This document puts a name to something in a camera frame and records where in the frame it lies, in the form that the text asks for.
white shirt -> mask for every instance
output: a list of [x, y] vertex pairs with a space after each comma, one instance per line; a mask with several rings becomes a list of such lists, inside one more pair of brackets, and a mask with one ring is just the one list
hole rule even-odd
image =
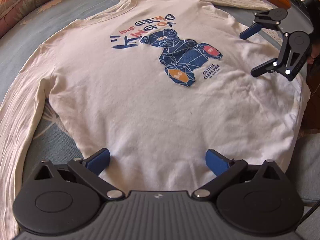
[[258, 0], [121, 0], [41, 44], [0, 109], [0, 238], [17, 233], [12, 203], [45, 98], [85, 158], [110, 150], [100, 176], [125, 191], [188, 190], [214, 178], [204, 156], [290, 162], [309, 89], [250, 70], [277, 57], [218, 5]]

bear graphic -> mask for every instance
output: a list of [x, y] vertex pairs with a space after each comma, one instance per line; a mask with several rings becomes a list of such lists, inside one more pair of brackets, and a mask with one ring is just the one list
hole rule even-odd
[[223, 55], [207, 43], [181, 40], [175, 30], [164, 29], [142, 37], [141, 43], [163, 47], [159, 57], [164, 71], [177, 84], [190, 87], [195, 81], [193, 70], [200, 68], [208, 58], [221, 59]]

printed graphic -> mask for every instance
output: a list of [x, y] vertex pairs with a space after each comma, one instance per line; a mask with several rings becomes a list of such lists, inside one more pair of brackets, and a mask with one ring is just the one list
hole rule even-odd
[[159, 57], [164, 71], [177, 84], [190, 87], [195, 81], [193, 70], [200, 68], [208, 58], [221, 59], [223, 55], [207, 43], [180, 40], [175, 30], [164, 29], [143, 37], [141, 43], [163, 47]]
[[212, 78], [213, 75], [215, 75], [219, 71], [220, 71], [220, 66], [218, 64], [217, 65], [211, 64], [202, 72], [203, 78], [204, 79]]
[[[119, 35], [111, 35], [110, 38], [118, 38], [120, 37]], [[115, 49], [125, 49], [125, 48], [129, 48], [129, 47], [135, 47], [138, 46], [138, 44], [135, 43], [135, 40], [140, 39], [141, 37], [137, 37], [137, 38], [132, 38], [132, 39], [128, 39], [127, 36], [124, 37], [124, 44], [123, 45], [115, 45], [113, 46], [113, 48]]]
[[43, 12], [52, 6], [57, 5], [58, 3], [61, 3], [63, 0], [51, 0], [50, 2], [45, 3], [43, 6], [41, 6], [38, 10], [37, 13]]
[[26, 25], [26, 24], [28, 24], [29, 22], [31, 22], [32, 21], [32, 18], [31, 19], [29, 19], [29, 20], [23, 20], [22, 21], [22, 23], [20, 23], [20, 25]]

ridged grip surface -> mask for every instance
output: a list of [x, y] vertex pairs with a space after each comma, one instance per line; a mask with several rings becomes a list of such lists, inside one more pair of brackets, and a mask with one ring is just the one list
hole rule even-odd
[[86, 227], [63, 236], [22, 232], [15, 240], [301, 240], [294, 232], [257, 237], [234, 230], [209, 202], [192, 200], [185, 191], [132, 191], [109, 202]]

metal pivot bolt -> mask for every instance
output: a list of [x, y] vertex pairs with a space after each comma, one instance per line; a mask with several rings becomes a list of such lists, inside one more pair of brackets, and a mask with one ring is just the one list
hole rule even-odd
[[196, 197], [208, 197], [210, 196], [210, 191], [206, 189], [198, 189], [195, 191]]
[[107, 197], [108, 198], [120, 198], [122, 196], [122, 192], [120, 190], [109, 190], [107, 192]]

